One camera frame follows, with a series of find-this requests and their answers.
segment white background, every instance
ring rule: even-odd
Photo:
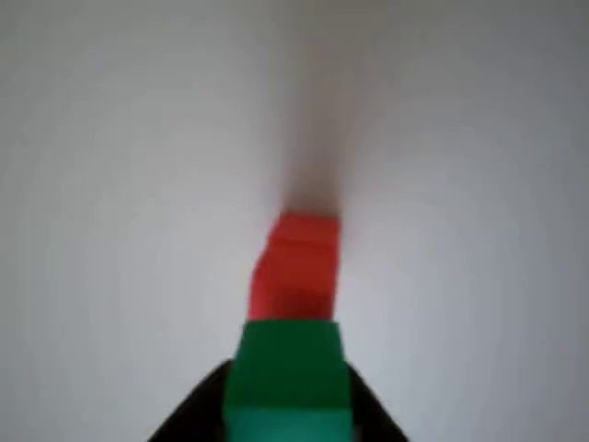
[[[584,3],[4,0],[0,439],[146,439],[285,202],[414,440],[589,439]]]

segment green block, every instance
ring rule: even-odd
[[[351,441],[338,325],[248,322],[225,385],[224,418],[231,442]]]

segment red block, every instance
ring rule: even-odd
[[[252,276],[248,320],[331,320],[339,236],[337,218],[282,214]]]

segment stacked blocks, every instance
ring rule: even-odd
[[[350,380],[332,320],[335,218],[283,214],[254,271],[225,386],[230,442],[351,441]]]

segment white wall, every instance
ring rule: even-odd
[[[414,440],[587,440],[583,3],[3,2],[0,439],[150,435],[286,198]]]

